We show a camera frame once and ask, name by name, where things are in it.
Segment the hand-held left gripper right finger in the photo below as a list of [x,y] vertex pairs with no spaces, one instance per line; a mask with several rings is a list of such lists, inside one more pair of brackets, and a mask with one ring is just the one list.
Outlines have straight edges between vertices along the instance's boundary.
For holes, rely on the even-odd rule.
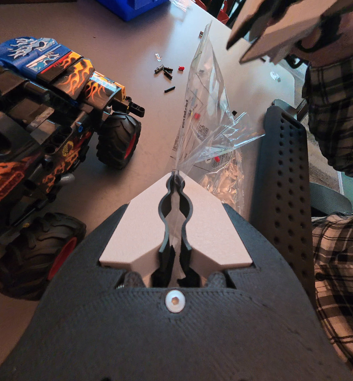
[[200,287],[214,272],[250,267],[253,260],[225,206],[183,172],[178,172],[181,226],[180,287]]

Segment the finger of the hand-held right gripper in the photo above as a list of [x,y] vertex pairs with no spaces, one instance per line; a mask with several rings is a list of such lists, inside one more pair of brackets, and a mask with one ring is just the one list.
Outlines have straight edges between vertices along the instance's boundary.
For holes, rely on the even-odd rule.
[[283,12],[284,0],[246,0],[234,22],[226,49],[245,36],[253,42],[265,31],[268,22],[281,17]]
[[304,0],[284,1],[284,12],[279,18],[268,22],[260,37],[251,42],[251,46],[240,57],[240,64],[245,64],[268,56],[274,64],[290,53],[292,47],[307,37],[321,24],[322,15],[336,12],[348,12],[348,1]]

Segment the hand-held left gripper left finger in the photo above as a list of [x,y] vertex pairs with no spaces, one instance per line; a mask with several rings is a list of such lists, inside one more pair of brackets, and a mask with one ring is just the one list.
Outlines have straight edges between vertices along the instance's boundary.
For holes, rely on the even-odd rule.
[[99,262],[137,272],[153,287],[167,287],[174,264],[169,242],[169,215],[174,173],[165,175],[128,204]]

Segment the clear plastic bag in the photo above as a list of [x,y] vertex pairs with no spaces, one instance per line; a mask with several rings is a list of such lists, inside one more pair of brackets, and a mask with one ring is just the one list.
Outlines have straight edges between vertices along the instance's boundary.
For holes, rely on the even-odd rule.
[[169,2],[181,9],[183,12],[186,12],[187,9],[195,3],[195,0],[169,0]]
[[[178,172],[194,180],[190,173],[196,163],[241,148],[264,135],[263,128],[255,127],[246,112],[237,117],[231,113],[224,79],[209,37],[211,26],[211,22],[205,26],[189,68],[184,116],[175,141],[172,196],[177,194],[178,199]],[[201,115],[199,120],[193,118],[195,113]],[[178,203],[177,215],[170,219],[168,226],[170,233],[180,236],[180,251],[184,220]],[[178,276],[182,279],[185,275],[179,259],[178,264]]]

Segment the person's right forearm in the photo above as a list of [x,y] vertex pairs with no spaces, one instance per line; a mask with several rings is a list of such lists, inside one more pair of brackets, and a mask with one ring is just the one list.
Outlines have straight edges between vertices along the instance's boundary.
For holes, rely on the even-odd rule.
[[309,130],[335,170],[353,178],[353,55],[322,67],[308,67],[302,91]]

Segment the grey desk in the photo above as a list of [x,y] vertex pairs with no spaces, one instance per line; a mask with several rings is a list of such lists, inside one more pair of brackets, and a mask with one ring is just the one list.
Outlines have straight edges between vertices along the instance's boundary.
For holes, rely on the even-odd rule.
[[[193,4],[186,12],[166,2],[124,22],[96,1],[0,5],[0,43],[13,37],[51,37],[89,58],[95,69],[126,87],[145,108],[135,153],[123,171],[110,170],[96,157],[96,135],[87,158],[75,171],[75,181],[59,192],[43,212],[61,212],[83,221],[87,234],[124,203],[171,171],[171,151],[184,114],[188,72],[200,39],[212,23],[212,42],[231,111],[246,112],[256,124],[275,99],[294,104],[294,77],[280,65],[256,60],[239,64],[245,40],[230,50],[230,29]],[[162,60],[158,62],[155,54]],[[163,65],[173,69],[172,80]],[[276,72],[281,82],[274,81]],[[164,90],[175,86],[169,93]]]

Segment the crinkled printed plastic bag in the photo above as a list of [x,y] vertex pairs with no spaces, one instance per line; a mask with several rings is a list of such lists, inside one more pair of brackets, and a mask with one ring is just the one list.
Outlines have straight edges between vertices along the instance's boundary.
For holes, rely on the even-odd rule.
[[239,214],[243,213],[244,174],[240,148],[196,163],[190,174],[222,203],[230,205]]

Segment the crumpled clear plastic bag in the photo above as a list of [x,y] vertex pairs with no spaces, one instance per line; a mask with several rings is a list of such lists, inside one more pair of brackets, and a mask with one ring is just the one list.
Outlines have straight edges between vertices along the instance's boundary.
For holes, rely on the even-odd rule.
[[169,0],[169,2],[181,9],[183,12],[186,12],[187,9],[195,3],[195,0]]

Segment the blue storage bin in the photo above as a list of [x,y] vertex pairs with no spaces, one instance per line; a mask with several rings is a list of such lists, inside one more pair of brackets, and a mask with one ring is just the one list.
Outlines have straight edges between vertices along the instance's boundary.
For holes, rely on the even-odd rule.
[[165,3],[167,0],[97,0],[113,14],[124,21],[135,17]]

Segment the grey chair seat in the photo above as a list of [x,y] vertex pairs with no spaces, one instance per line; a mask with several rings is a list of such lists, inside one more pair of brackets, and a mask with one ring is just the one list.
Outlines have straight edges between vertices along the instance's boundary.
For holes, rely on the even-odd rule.
[[310,182],[311,216],[326,217],[335,213],[352,214],[351,202],[326,186]]

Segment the person's plaid shirt torso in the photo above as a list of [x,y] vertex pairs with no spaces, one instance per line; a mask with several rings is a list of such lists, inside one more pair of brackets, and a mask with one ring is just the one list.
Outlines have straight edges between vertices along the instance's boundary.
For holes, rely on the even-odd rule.
[[312,218],[317,314],[353,375],[353,214]]

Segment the flame-printed toy monster truck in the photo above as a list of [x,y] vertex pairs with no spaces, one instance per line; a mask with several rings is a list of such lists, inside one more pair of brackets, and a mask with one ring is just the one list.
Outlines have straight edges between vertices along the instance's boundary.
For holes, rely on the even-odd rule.
[[125,87],[52,38],[0,44],[0,238],[17,234],[0,258],[0,293],[38,301],[86,225],[63,213],[31,217],[53,202],[86,159],[115,170],[130,162],[145,109]]

